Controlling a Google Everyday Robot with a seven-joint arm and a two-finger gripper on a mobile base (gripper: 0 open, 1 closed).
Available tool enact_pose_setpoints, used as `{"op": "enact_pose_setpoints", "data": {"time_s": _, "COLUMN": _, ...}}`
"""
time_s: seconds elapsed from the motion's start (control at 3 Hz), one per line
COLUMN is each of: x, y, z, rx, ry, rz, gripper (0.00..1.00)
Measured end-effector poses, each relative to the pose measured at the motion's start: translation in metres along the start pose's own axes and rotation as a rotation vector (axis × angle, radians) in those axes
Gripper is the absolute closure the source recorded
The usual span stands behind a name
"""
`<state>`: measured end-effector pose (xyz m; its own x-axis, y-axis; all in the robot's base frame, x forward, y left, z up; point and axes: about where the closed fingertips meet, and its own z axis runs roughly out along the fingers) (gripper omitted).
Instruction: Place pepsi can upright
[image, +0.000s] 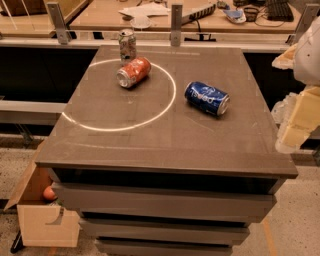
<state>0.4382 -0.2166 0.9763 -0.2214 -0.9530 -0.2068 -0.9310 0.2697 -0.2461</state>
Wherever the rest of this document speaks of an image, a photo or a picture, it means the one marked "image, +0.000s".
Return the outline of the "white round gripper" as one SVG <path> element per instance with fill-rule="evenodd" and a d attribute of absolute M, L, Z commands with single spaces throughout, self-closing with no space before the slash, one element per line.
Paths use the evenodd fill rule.
<path fill-rule="evenodd" d="M 296 80 L 315 85 L 306 86 L 288 99 L 275 148 L 291 154 L 320 126 L 320 17 L 314 19 L 297 45 L 273 60 L 272 66 L 282 70 L 293 68 Z"/>

